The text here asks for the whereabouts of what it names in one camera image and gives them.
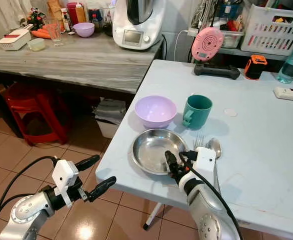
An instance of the red plastic chair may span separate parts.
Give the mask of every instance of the red plastic chair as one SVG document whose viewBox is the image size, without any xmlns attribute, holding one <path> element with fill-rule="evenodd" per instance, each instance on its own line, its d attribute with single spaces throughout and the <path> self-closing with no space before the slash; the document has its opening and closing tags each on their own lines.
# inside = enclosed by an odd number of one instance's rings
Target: red plastic chair
<svg viewBox="0 0 293 240">
<path fill-rule="evenodd" d="M 53 90 L 42 89 L 21 82 L 14 83 L 6 91 L 5 100 L 22 132 L 26 142 L 33 146 L 35 143 L 46 143 L 58 140 L 62 145 L 69 139 L 67 132 L 71 128 L 70 111 L 59 95 Z M 67 116 L 63 126 L 55 111 L 62 111 Z M 44 135 L 31 135 L 28 124 L 38 119 L 46 122 L 52 132 Z"/>
</svg>

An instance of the metal spoon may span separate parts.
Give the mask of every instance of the metal spoon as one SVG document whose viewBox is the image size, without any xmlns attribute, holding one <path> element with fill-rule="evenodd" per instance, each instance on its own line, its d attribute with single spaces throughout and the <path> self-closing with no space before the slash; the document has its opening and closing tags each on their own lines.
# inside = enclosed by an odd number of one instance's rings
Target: metal spoon
<svg viewBox="0 0 293 240">
<path fill-rule="evenodd" d="M 213 137 L 210 139 L 210 141 L 207 142 L 206 147 L 208 149 L 212 149 L 215 151 L 215 162 L 214 162 L 214 169 L 213 169 L 213 174 L 214 174 L 213 186 L 219 193 L 221 193 L 219 179 L 218 179 L 218 171 L 217 171 L 217 159 L 221 157 L 221 154 L 222 154 L 221 145 L 219 140 Z"/>
</svg>

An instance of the metal plate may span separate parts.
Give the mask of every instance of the metal plate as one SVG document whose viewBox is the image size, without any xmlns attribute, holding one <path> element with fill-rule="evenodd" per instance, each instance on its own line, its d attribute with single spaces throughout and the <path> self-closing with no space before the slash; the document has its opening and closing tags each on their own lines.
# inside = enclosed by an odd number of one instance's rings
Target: metal plate
<svg viewBox="0 0 293 240">
<path fill-rule="evenodd" d="M 155 175 L 167 175 L 169 169 L 165 152 L 171 151 L 179 162 L 179 152 L 187 145 L 175 132 L 166 129 L 150 129 L 142 132 L 132 146 L 133 161 L 144 171 Z"/>
</svg>

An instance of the pink bowl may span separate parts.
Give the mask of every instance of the pink bowl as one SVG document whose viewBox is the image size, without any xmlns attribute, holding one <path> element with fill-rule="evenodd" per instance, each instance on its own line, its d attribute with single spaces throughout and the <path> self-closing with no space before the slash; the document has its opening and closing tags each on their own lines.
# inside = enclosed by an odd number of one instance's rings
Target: pink bowl
<svg viewBox="0 0 293 240">
<path fill-rule="evenodd" d="M 135 104 L 135 113 L 145 127 L 164 128 L 177 114 L 177 107 L 164 96 L 146 96 Z"/>
<path fill-rule="evenodd" d="M 95 31 L 95 25 L 91 22 L 81 22 L 73 26 L 76 34 L 82 38 L 90 37 Z"/>
</svg>

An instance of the shelf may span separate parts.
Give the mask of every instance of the shelf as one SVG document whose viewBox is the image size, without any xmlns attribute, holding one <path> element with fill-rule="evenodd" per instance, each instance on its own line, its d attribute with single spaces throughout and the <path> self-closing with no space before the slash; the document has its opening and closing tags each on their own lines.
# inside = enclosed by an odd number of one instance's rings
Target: shelf
<svg viewBox="0 0 293 240">
<path fill-rule="evenodd" d="M 250 52 L 250 51 L 242 51 L 238 48 L 220 48 L 218 50 L 219 54 L 229 54 L 229 55 L 238 55 L 238 56 L 251 56 L 251 55 L 263 55 L 266 59 L 270 60 L 278 60 L 278 61 L 285 61 L 288 56 L 282 55 L 274 55 L 274 54 L 267 54 L 267 53 L 258 53 L 258 52 Z"/>
</svg>

